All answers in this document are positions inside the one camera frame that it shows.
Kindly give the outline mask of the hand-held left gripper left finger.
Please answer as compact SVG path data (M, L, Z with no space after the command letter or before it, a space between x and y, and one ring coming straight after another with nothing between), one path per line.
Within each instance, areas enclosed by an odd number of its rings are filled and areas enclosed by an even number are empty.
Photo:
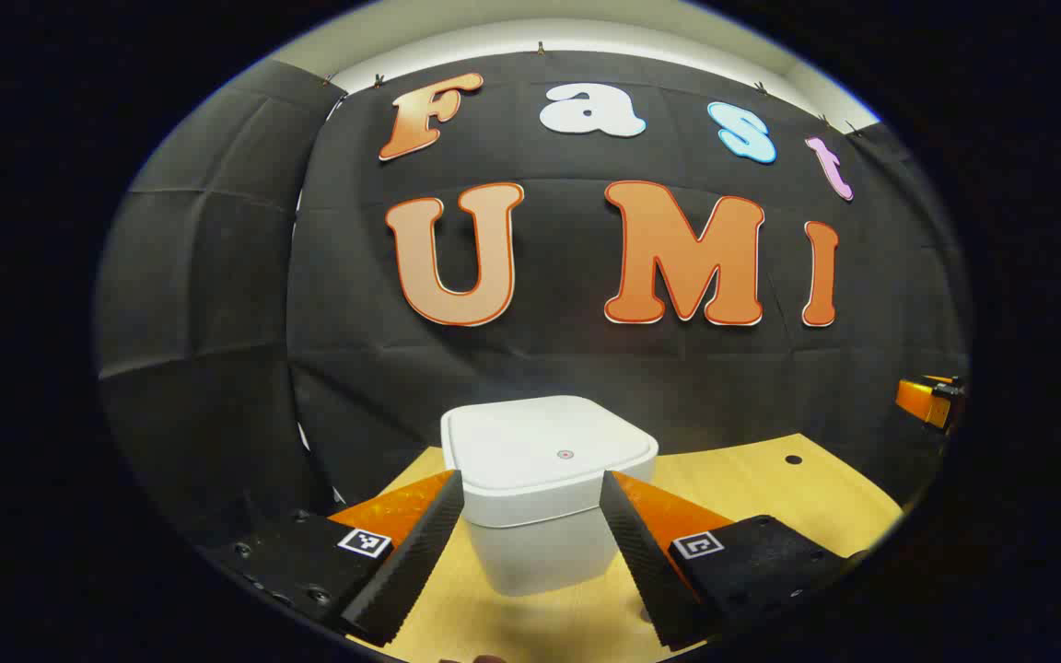
M386 646L424 592L463 503L460 472L439 471L329 516L253 513L243 533L199 551L292 613Z

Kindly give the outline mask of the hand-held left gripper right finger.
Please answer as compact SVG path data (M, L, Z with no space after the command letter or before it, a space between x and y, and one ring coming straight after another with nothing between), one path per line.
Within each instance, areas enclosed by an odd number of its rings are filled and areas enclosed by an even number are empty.
M866 555L834 553L771 514L726 518L623 471L603 473L599 506L672 651L775 620Z

